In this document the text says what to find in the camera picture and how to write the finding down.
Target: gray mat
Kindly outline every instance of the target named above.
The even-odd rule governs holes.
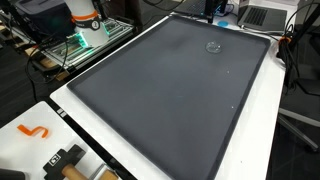
[[[171,178],[213,179],[269,43],[170,17],[68,87]]]

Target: white table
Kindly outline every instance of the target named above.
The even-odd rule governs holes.
[[[32,130],[46,127],[49,133],[41,138],[42,132],[27,136],[17,129],[23,124]],[[59,150],[68,151],[74,144],[86,151],[75,166],[86,177],[103,163],[103,160],[56,114],[45,102],[31,109],[0,129],[0,168],[22,171],[27,179],[43,179],[43,166]]]
[[[278,7],[288,10],[289,16],[296,9],[288,5]],[[229,27],[239,29],[232,15],[227,18],[215,18],[213,24],[219,20],[228,21]],[[266,177],[285,74],[281,60],[275,58],[276,52],[277,43],[274,42],[260,67],[239,117],[215,178],[217,180],[260,180]],[[50,97],[137,179],[169,179],[164,172],[82,103],[66,85],[52,93]]]

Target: small clear object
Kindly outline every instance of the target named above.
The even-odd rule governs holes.
[[[209,42],[207,45],[206,45],[206,49],[208,52],[210,53],[219,53],[222,51],[221,49],[221,44],[216,42],[216,41],[212,41],[212,42]]]

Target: white device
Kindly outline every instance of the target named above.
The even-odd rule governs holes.
[[[100,22],[91,0],[65,0],[76,24],[81,46],[97,47],[109,40],[109,33]]]

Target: laptop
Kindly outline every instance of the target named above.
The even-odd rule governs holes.
[[[217,7],[219,13],[224,13],[225,7],[227,5],[227,0],[185,0],[180,6],[175,8],[173,11],[180,14],[185,14],[188,16],[195,17],[206,17],[206,6],[211,6],[211,10],[215,11],[215,6]]]
[[[238,25],[259,31],[283,33],[287,11],[249,5],[249,0],[240,0]]]

